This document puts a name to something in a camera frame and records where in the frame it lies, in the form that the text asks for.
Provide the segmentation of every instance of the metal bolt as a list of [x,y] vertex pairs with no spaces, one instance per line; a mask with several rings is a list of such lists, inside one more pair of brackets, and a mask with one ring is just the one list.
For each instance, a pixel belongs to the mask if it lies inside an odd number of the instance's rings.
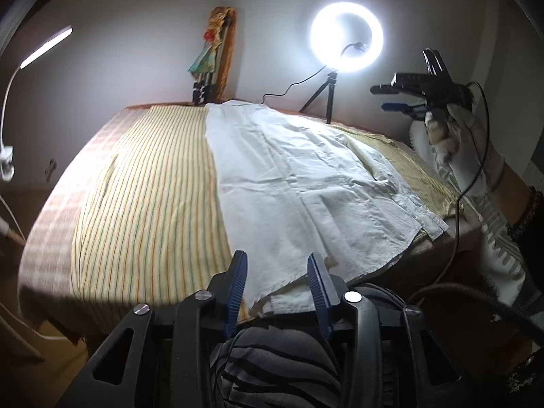
[[200,290],[195,293],[195,299],[197,301],[207,301],[212,296],[213,294],[211,294],[208,290]]
[[149,310],[151,310],[151,308],[148,304],[138,304],[132,309],[134,314],[139,316],[145,315]]
[[363,296],[357,291],[347,291],[344,293],[344,299],[346,299],[347,302],[353,302],[355,304],[356,302],[360,302],[361,299],[363,299]]
[[405,307],[404,312],[406,313],[407,316],[412,316],[412,317],[421,316],[421,310],[417,307],[413,307],[412,305],[408,305],[407,307]]

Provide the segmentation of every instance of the yellow striped cloth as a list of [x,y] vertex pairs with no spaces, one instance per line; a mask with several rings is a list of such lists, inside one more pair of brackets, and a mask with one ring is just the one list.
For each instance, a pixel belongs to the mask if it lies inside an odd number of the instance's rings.
[[205,121],[204,107],[150,108],[86,197],[71,282],[104,332],[138,302],[167,306],[206,288],[230,263]]

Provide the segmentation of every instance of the white cloth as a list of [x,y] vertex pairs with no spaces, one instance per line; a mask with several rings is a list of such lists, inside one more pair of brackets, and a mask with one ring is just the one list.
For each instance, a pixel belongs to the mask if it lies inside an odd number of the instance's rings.
[[421,228],[432,239],[447,229],[378,151],[345,133],[266,106],[208,108],[228,242],[248,254],[250,314],[313,309],[302,279],[312,252],[351,281],[405,251]]

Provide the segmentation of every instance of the floor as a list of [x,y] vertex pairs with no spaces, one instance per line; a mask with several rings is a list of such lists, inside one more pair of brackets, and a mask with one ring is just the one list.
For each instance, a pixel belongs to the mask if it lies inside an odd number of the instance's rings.
[[[28,235],[48,195],[48,190],[3,194],[25,235]],[[9,214],[2,208],[0,216],[7,220]],[[16,315],[17,270],[21,253],[22,250],[11,241],[0,240],[0,302]],[[0,317],[43,357],[43,360],[38,360],[0,324],[0,405],[21,408],[54,407],[85,364],[88,357],[86,345],[82,341],[74,346],[64,340],[41,339],[13,320],[1,307]],[[49,323],[44,323],[40,332],[50,336],[61,335]]]

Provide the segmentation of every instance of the white glove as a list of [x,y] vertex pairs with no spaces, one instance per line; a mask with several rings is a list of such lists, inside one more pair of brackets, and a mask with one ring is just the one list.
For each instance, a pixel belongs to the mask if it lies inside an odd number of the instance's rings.
[[[425,125],[429,142],[434,145],[441,163],[450,165],[459,188],[464,191],[480,166],[485,152],[486,130],[476,115],[461,106],[448,104],[448,112],[450,116],[445,123],[437,121],[431,112],[427,112]],[[500,182],[503,168],[504,158],[489,142],[483,165],[485,180],[479,179],[469,194],[480,196],[486,191],[493,191]]]

